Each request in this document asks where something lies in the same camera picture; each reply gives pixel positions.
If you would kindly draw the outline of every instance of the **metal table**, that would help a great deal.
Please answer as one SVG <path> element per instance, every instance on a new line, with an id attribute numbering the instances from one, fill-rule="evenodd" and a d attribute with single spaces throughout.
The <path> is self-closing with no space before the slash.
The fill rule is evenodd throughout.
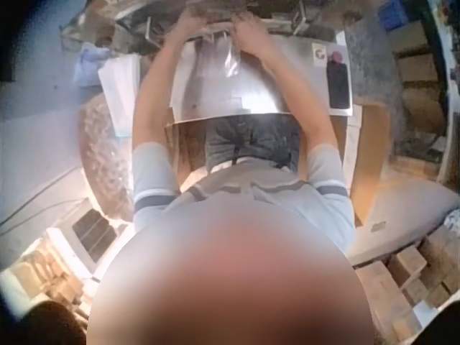
<path id="1" fill-rule="evenodd" d="M 273 37 L 299 74 L 310 82 L 330 115 L 353 114 L 350 62 L 346 47 L 304 37 Z M 258 59 L 241 54 L 238 73 L 229 77 L 213 67 L 210 53 L 219 58 L 222 53 L 214 50 L 228 51 L 228 46 L 222 44 L 221 48 L 215 45 L 210 48 L 199 40 L 185 44 L 176 70 L 170 104 L 175 123 L 243 114 L 290 113 L 275 81 Z M 333 109 L 329 106 L 326 66 L 334 53 L 341 56 L 341 63 L 346 66 L 349 99 L 347 109 Z"/>

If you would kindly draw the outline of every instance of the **gray polo shirt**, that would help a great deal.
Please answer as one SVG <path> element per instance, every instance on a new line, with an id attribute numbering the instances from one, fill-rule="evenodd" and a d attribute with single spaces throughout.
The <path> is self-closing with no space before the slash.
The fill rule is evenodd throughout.
<path id="1" fill-rule="evenodd" d="M 345 252 L 355 236 L 354 210 L 344 185 L 339 151 L 317 146 L 307 159 L 304 182 L 273 162 L 247 160 L 212 173 L 180 193 L 165 147 L 144 143 L 133 152 L 134 226 L 137 231 L 179 206 L 228 195 L 271 203 L 301 215 Z"/>

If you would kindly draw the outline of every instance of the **hand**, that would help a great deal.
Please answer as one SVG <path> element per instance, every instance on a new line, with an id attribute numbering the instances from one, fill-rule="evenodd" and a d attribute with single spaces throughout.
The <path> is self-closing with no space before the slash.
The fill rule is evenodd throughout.
<path id="1" fill-rule="evenodd" d="M 185 9 L 179 17 L 177 24 L 167 36 L 167 40 L 177 43 L 185 41 L 206 25 L 206 18 L 199 13 L 192 13 L 190 9 Z"/>
<path id="2" fill-rule="evenodd" d="M 235 45 L 240 50 L 256 56 L 262 62 L 279 55 L 280 51 L 259 18 L 244 12 L 233 16 L 231 20 L 234 24 Z"/>

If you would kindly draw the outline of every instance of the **blue crate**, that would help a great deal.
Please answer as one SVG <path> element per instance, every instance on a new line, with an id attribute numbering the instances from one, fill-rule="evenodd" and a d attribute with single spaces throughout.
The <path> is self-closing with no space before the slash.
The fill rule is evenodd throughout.
<path id="1" fill-rule="evenodd" d="M 401 0 L 391 0 L 379 9 L 379 18 L 385 31 L 403 27 L 409 22 L 408 15 Z"/>

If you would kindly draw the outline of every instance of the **person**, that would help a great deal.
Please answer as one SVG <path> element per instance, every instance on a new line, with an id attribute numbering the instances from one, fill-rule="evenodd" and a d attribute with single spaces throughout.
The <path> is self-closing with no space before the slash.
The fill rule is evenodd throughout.
<path id="1" fill-rule="evenodd" d="M 249 116 L 230 116 L 206 138 L 211 174 L 178 192 L 164 126 L 182 47 L 205 24 L 184 12 L 139 90 L 132 163 L 138 232 L 99 285 L 88 344 L 372 343 L 366 295 L 343 255 L 354 213 L 328 113 L 257 18 L 232 21 L 237 47 L 271 71 L 307 136 L 308 181 L 288 159 L 276 160 L 280 152 L 270 153 L 281 134 L 264 132 L 276 126 L 260 130 Z M 216 171 L 219 160 L 225 166 Z"/>
<path id="2" fill-rule="evenodd" d="M 258 58 L 273 74 L 288 108 L 305 133 L 308 179 L 304 183 L 295 171 L 287 169 L 295 169 L 295 163 L 289 166 L 289 162 L 286 164 L 289 159 L 280 154 L 281 135 L 274 132 L 276 128 L 292 126 L 279 126 L 279 121 L 272 121 L 273 116 L 263 115 L 270 118 L 271 126 L 268 120 L 251 123 L 253 132 L 239 136 L 237 132 L 242 127 L 241 120 L 235 121 L 230 116 L 219 119 L 208 130 L 210 135 L 206 136 L 208 170 L 212 172 L 218 165 L 226 164 L 229 167 L 211 173 L 185 193 L 179 193 L 168 158 L 164 128 L 169 114 L 175 68 L 183 45 L 190 35 L 206 23 L 205 19 L 194 17 L 186 11 L 167 36 L 137 96 L 132 158 L 134 225 L 140 231 L 164 212 L 184 203 L 208 200 L 222 194 L 244 195 L 299 213 L 345 252 L 355 235 L 354 210 L 344 186 L 337 139 L 328 112 L 258 19 L 250 13 L 244 13 L 234 16 L 232 21 L 236 46 L 242 52 Z M 245 124 L 252 116 L 239 118 L 242 117 L 247 118 L 242 120 Z M 252 145 L 251 142 L 257 137 L 259 142 Z M 285 146 L 287 156 L 292 145 Z M 238 151 L 238 157 L 234 156 L 235 151 Z"/>

